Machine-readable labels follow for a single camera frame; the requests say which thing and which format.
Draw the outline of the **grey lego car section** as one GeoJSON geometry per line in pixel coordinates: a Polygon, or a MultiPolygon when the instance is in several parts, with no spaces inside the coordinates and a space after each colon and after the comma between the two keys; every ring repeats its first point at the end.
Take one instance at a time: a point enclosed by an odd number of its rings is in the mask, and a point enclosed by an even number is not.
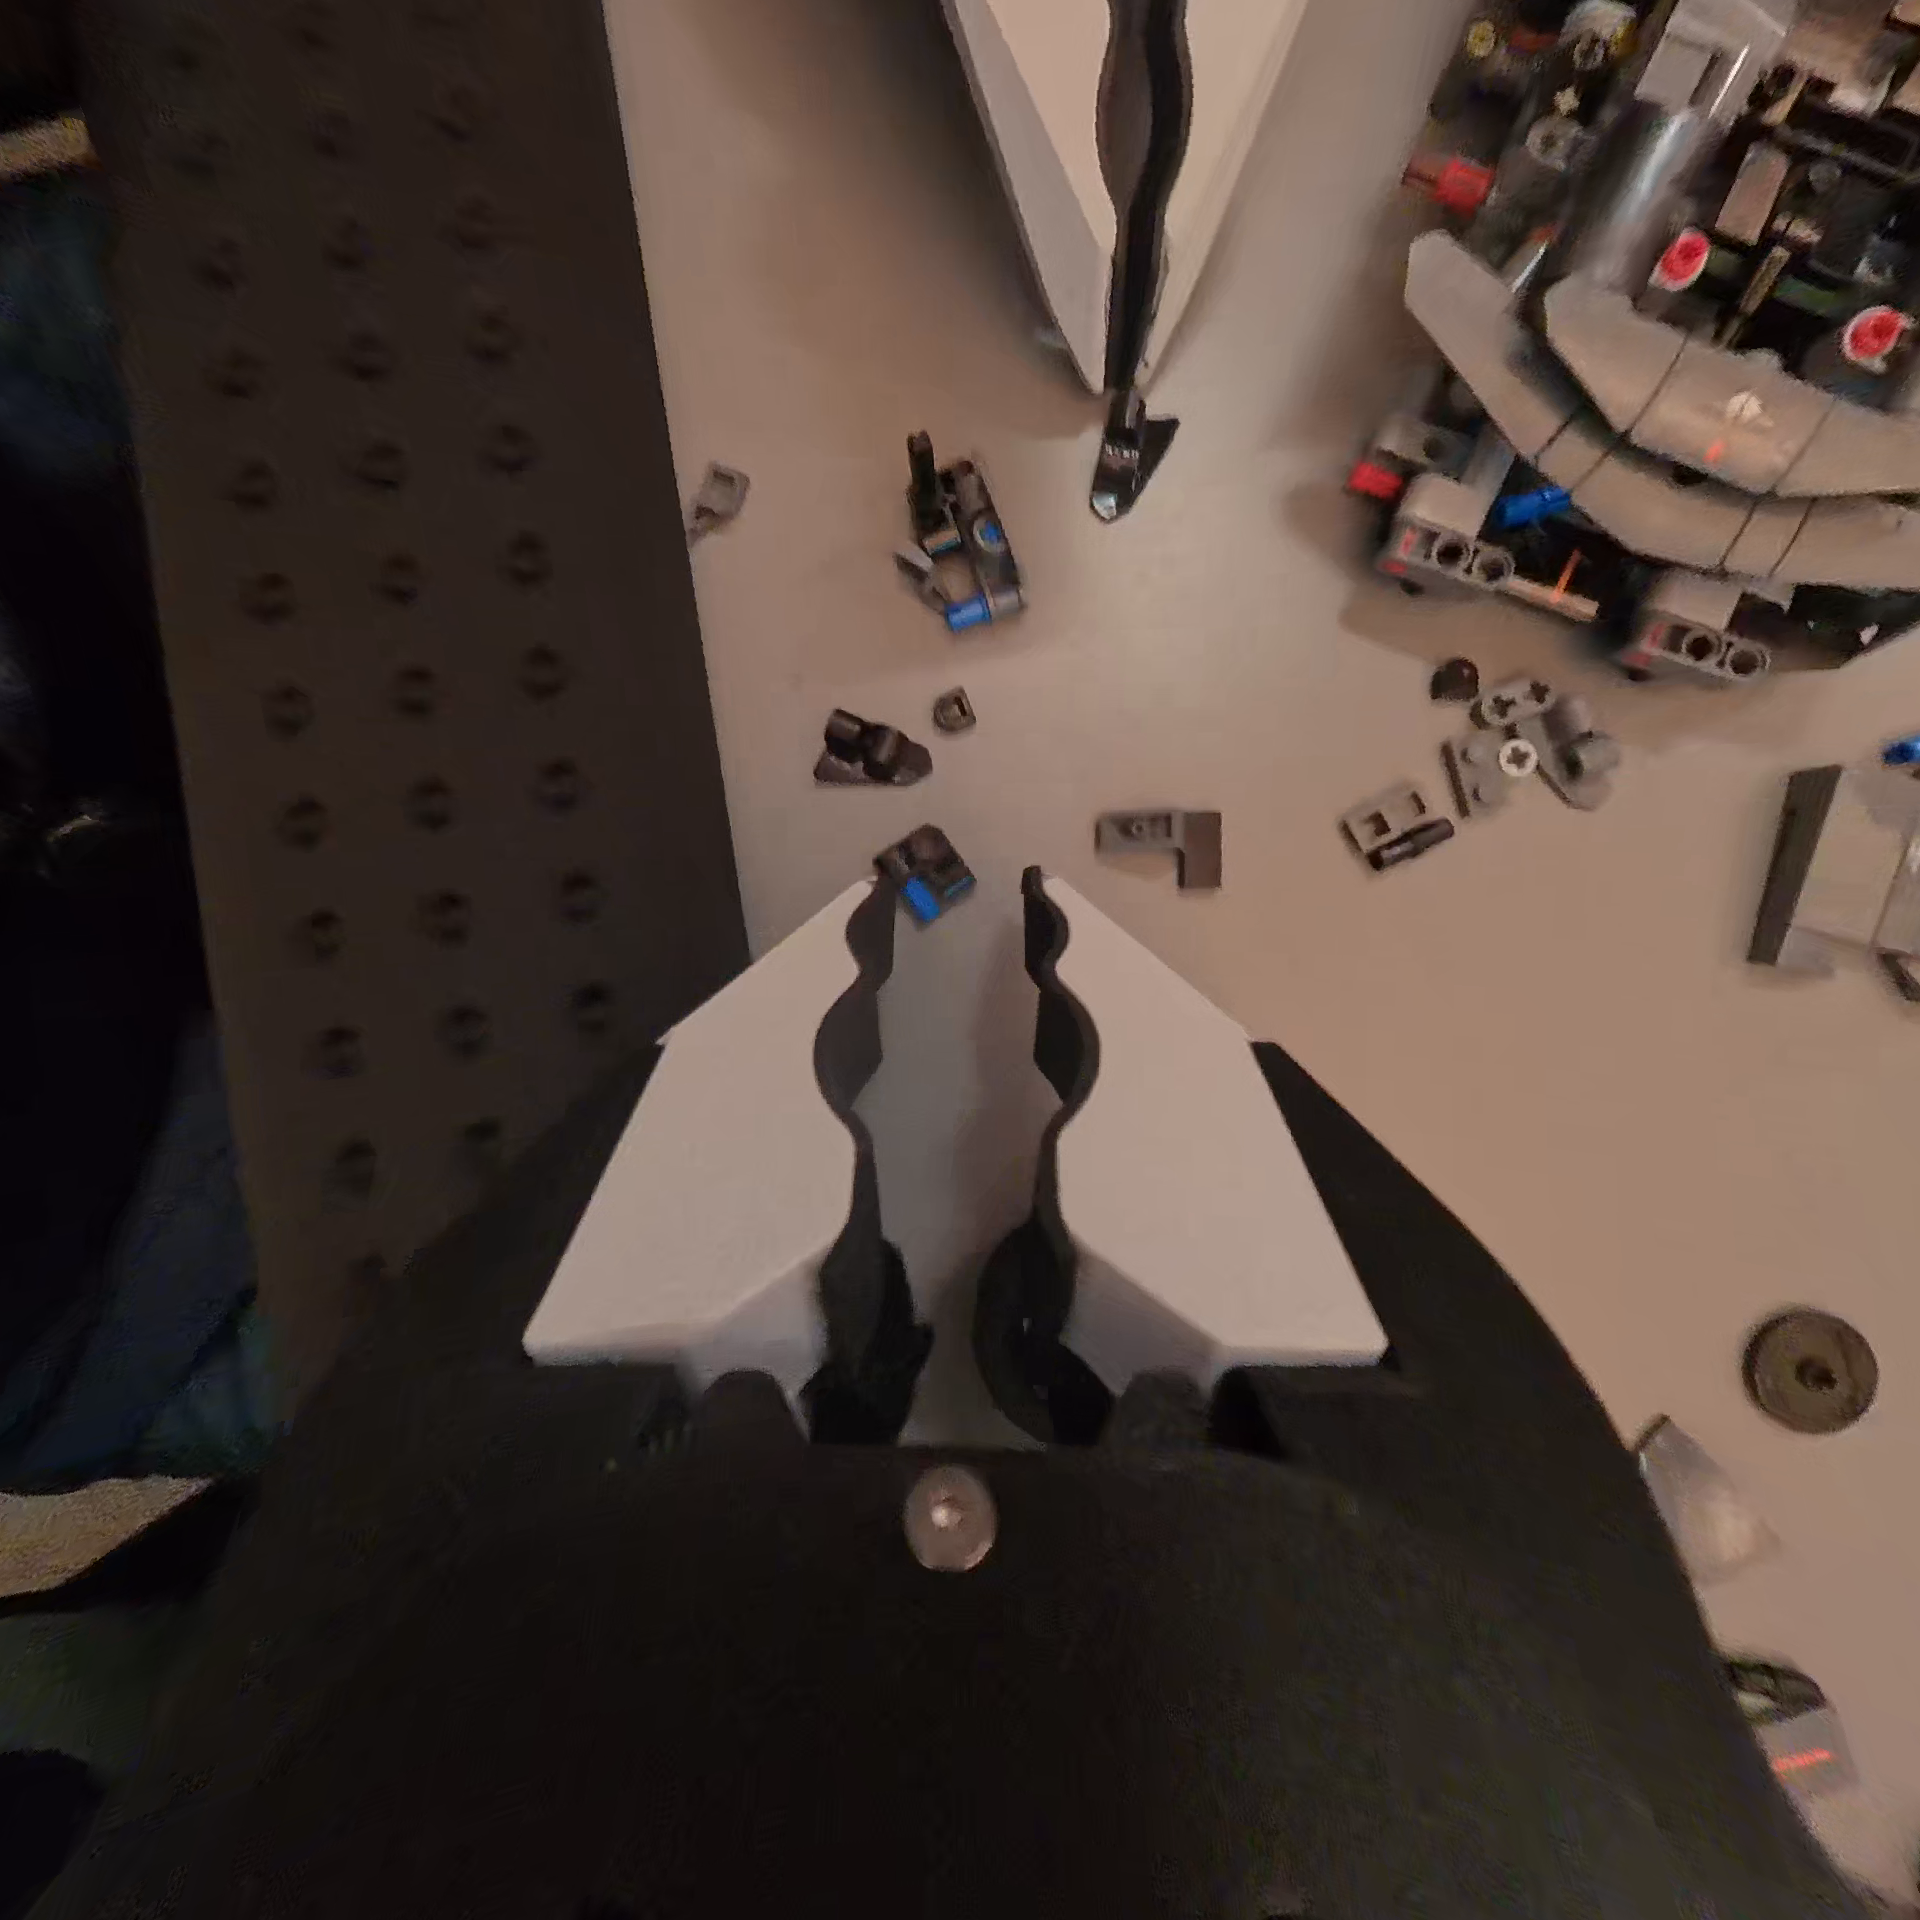
{"type": "Polygon", "coordinates": [[[1371,568],[1747,685],[1916,632],[1916,3],[1478,3],[1371,568]]]}

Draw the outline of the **black perforated board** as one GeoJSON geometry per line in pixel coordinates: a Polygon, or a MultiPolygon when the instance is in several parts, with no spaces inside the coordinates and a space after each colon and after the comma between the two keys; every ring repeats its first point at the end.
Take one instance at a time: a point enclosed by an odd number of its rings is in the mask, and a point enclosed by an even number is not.
{"type": "Polygon", "coordinates": [[[77,3],[257,1288],[320,1371],[748,960],[597,3],[77,3]]]}

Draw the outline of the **grey lego connector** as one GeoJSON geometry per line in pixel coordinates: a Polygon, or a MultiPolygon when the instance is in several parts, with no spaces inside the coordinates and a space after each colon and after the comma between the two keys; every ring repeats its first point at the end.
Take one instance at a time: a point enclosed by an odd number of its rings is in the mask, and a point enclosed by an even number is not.
{"type": "Polygon", "coordinates": [[[1563,692],[1541,711],[1541,777],[1555,795],[1580,812],[1611,800],[1618,742],[1593,720],[1584,696],[1563,692]]]}

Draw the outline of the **dark grey lego panel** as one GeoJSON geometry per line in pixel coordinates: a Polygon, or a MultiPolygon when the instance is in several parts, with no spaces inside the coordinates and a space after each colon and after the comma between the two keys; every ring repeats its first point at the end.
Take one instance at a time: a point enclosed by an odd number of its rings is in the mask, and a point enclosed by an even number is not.
{"type": "Polygon", "coordinates": [[[1822,764],[1784,785],[1747,964],[1832,975],[1858,957],[1916,1002],[1916,770],[1822,764]]]}

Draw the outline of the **black round lego disc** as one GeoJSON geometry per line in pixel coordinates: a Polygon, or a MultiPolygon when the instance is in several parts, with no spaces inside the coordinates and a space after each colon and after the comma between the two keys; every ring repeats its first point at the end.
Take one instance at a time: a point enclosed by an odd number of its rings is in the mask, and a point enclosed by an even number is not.
{"type": "Polygon", "coordinates": [[[1847,1320],[1827,1308],[1779,1308],[1744,1346],[1740,1382],[1752,1406],[1788,1434],[1846,1434],[1876,1402],[1880,1365],[1847,1320]]]}

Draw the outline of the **small black lego piece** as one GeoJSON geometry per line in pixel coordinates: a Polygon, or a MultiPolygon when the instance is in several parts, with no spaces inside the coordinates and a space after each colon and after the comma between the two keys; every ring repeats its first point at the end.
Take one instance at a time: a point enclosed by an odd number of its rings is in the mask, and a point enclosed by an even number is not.
{"type": "Polygon", "coordinates": [[[905,731],[834,709],[824,724],[824,751],[814,785],[834,786],[913,786],[935,770],[929,751],[905,731]]]}

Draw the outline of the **black lego piece blue pin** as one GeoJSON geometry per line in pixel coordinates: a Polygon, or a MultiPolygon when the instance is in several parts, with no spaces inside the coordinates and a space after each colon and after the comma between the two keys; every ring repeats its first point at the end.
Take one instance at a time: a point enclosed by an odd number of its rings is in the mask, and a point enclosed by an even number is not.
{"type": "Polygon", "coordinates": [[[902,840],[889,843],[871,859],[875,876],[897,896],[905,915],[929,928],[945,921],[957,903],[972,898],[972,866],[957,852],[948,828],[925,824],[902,840]]]}

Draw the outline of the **black lego connector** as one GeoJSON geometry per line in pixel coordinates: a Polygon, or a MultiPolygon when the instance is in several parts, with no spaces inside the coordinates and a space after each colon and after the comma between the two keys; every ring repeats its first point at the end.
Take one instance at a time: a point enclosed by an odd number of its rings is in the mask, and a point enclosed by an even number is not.
{"type": "Polygon", "coordinates": [[[1180,435],[1180,417],[1150,412],[1138,389],[1111,398],[1089,470],[1089,517],[1113,525],[1129,517],[1180,435]]]}

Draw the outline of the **shiny silver lego wedge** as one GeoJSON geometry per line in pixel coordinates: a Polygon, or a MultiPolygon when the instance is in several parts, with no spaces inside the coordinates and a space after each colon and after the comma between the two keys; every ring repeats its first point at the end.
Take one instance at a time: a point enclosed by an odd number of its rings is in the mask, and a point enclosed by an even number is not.
{"type": "Polygon", "coordinates": [[[1779,1534],[1760,1508],[1667,1415],[1640,1434],[1634,1457],[1673,1551],[1695,1588],[1720,1588],[1779,1555],[1779,1534]]]}

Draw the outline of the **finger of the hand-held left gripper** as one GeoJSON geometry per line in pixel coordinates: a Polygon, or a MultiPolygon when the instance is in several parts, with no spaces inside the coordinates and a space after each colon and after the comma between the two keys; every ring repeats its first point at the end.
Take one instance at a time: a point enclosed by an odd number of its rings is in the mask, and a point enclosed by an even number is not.
{"type": "Polygon", "coordinates": [[[1159,212],[1159,285],[1143,338],[1150,389],[1233,201],[1305,3],[1183,3],[1187,130],[1159,212]]]}
{"type": "Polygon", "coordinates": [[[1071,371],[1138,382],[1150,309],[1150,6],[945,3],[1071,371]]]}

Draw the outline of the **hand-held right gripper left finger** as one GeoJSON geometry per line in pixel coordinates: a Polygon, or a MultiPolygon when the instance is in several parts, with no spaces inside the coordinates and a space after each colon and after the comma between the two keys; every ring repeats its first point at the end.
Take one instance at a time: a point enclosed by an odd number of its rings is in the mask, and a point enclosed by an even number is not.
{"type": "Polygon", "coordinates": [[[896,1443],[935,1332],[880,1225],[860,1096],[897,896],[854,882],[666,1029],[522,1328],[544,1368],[632,1360],[694,1394],[767,1376],[821,1443],[896,1443]]]}

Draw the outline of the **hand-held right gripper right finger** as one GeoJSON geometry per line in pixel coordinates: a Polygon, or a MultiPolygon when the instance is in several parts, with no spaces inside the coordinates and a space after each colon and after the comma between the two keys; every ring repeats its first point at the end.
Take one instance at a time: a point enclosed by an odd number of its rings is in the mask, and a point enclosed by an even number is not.
{"type": "Polygon", "coordinates": [[[1244,1024],[1071,882],[1033,866],[1019,898],[1055,1113],[976,1281],[997,1410],[1086,1447],[1138,1377],[1212,1403],[1242,1371],[1375,1368],[1389,1332],[1244,1024]]]}

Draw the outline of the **small black lego assembly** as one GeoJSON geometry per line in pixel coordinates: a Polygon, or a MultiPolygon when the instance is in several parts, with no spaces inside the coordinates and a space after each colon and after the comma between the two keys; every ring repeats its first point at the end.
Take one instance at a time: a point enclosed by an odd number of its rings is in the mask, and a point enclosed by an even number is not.
{"type": "Polygon", "coordinates": [[[905,440],[907,545],[891,558],[948,632],[965,638],[1019,616],[1030,603],[1017,545],[976,460],[939,465],[929,435],[905,440]]]}

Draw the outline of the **light grey small lego plate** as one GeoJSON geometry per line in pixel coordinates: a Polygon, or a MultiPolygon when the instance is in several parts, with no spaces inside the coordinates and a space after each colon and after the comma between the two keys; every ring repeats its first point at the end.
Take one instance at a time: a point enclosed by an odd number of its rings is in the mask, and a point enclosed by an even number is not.
{"type": "Polygon", "coordinates": [[[1442,767],[1462,820],[1481,820],[1534,779],[1541,755],[1520,731],[1470,727],[1442,745],[1442,767]]]}

